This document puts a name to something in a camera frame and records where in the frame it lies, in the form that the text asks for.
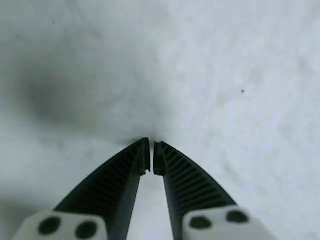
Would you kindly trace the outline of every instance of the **screw hole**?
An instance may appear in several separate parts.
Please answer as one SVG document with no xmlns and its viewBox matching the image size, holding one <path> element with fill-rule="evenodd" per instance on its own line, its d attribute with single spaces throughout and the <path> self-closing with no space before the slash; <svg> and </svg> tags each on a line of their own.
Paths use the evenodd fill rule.
<svg viewBox="0 0 320 240">
<path fill-rule="evenodd" d="M 96 235 L 97 228 L 95 222 L 85 221 L 76 228 L 75 235 L 78 239 L 90 239 Z"/>
<path fill-rule="evenodd" d="M 43 220 L 38 228 L 38 231 L 43 236 L 54 234 L 61 225 L 61 219 L 53 216 Z"/>
<path fill-rule="evenodd" d="M 230 211 L 226 216 L 229 223 L 243 224 L 249 222 L 249 218 L 241 211 Z"/>
<path fill-rule="evenodd" d="M 204 216 L 197 216 L 191 219 L 190 227 L 194 229 L 209 229 L 212 227 L 212 223 Z"/>
</svg>

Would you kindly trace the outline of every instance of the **white surface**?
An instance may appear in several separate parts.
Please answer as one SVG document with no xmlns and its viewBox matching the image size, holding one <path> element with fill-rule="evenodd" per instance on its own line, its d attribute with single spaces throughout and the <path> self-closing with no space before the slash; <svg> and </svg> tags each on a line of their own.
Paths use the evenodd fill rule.
<svg viewBox="0 0 320 240">
<path fill-rule="evenodd" d="M 56 231 L 42 235 L 39 233 L 39 226 L 43 221 L 49 218 L 59 218 L 60 224 Z M 76 235 L 77 229 L 81 224 L 86 222 L 95 223 L 96 225 L 96 232 L 90 237 L 90 240 L 108 240 L 107 226 L 101 217 L 82 214 L 66 214 L 48 210 L 41 211 L 27 218 L 12 240 L 78 240 L 79 238 Z"/>
<path fill-rule="evenodd" d="M 140 137 L 320 239 L 319 27 L 316 0 L 1 1 L 1 239 Z M 161 178 L 139 190 L 128 239 L 172 239 Z"/>
<path fill-rule="evenodd" d="M 239 211 L 248 217 L 247 222 L 229 222 L 227 215 Z M 191 227 L 193 218 L 206 218 L 211 226 Z M 259 219 L 241 207 L 221 207 L 189 212 L 183 219 L 183 240 L 276 240 Z"/>
</svg>

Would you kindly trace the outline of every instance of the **textured surface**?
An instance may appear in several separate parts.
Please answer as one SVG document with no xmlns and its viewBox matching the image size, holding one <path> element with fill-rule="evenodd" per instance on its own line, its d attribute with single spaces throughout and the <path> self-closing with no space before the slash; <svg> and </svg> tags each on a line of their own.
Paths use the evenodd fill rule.
<svg viewBox="0 0 320 240">
<path fill-rule="evenodd" d="M 149 137 L 320 239 L 319 27 L 317 0 L 0 2 L 1 237 Z M 171 239 L 161 178 L 139 189 L 129 239 Z"/>
<path fill-rule="evenodd" d="M 103 218 L 109 240 L 126 240 L 141 176 L 150 172 L 150 143 L 141 139 L 100 166 L 54 209 Z"/>
<path fill-rule="evenodd" d="M 163 177 L 175 240 L 183 239 L 183 218 L 187 213 L 236 205 L 208 173 L 165 142 L 154 144 L 153 171 Z"/>
</svg>

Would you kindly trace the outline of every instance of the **dark spot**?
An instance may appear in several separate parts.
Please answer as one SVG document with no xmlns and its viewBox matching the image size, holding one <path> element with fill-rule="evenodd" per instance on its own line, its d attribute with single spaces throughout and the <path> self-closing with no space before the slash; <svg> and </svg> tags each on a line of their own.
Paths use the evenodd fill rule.
<svg viewBox="0 0 320 240">
<path fill-rule="evenodd" d="M 249 218 L 241 211 L 230 211 L 226 216 L 229 223 L 243 224 L 249 222 Z"/>
<path fill-rule="evenodd" d="M 70 82 L 60 76 L 58 70 L 32 66 L 22 71 L 18 90 L 25 110 L 50 125 L 74 125 L 77 117 Z"/>
<path fill-rule="evenodd" d="M 93 221 L 85 221 L 81 223 L 75 231 L 75 235 L 78 239 L 90 239 L 96 235 L 98 226 Z"/>
<path fill-rule="evenodd" d="M 38 231 L 43 236 L 51 235 L 59 229 L 60 224 L 61 219 L 59 217 L 49 217 L 40 224 Z"/>
<path fill-rule="evenodd" d="M 58 140 L 56 142 L 57 149 L 62 153 L 65 150 L 65 142 L 63 140 Z"/>
<path fill-rule="evenodd" d="M 87 160 L 91 160 L 94 156 L 94 152 L 92 149 L 88 150 L 85 154 L 84 154 L 84 157 L 87 159 Z"/>
<path fill-rule="evenodd" d="M 193 217 L 190 222 L 190 227 L 194 229 L 209 229 L 212 223 L 204 216 Z"/>
<path fill-rule="evenodd" d="M 22 35 L 15 35 L 15 38 L 17 41 L 20 41 L 22 43 L 27 43 L 29 42 L 29 40 L 25 37 L 25 36 L 22 36 Z"/>
</svg>

